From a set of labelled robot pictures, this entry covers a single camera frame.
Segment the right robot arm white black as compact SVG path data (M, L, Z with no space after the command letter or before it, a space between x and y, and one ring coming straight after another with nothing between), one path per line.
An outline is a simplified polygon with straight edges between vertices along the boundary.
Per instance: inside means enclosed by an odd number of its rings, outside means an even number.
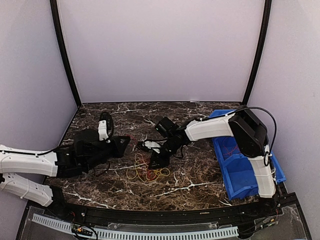
M164 117L155 129L162 140L146 139L142 146L152 150L149 168L167 167L170 158L184 146L209 138L233 138L236 150L247 158L257 182L257 192L262 201L255 205L255 213L266 217L275 208L271 199L276 193L276 170L271 161L274 141L269 141L268 130L253 113L254 107L240 106L224 115L194 118L177 125Z

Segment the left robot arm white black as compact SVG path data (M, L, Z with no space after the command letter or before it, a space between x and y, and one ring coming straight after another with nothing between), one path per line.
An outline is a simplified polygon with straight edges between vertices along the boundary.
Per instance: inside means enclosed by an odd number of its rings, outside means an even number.
M36 174L54 178L72 178L88 173L110 158L121 158L130 142L129 136L112 136L103 139L87 129L69 146L48 151L31 151L0 147L0 189L21 199L50 206L60 218L71 213L59 187L33 182L20 174Z

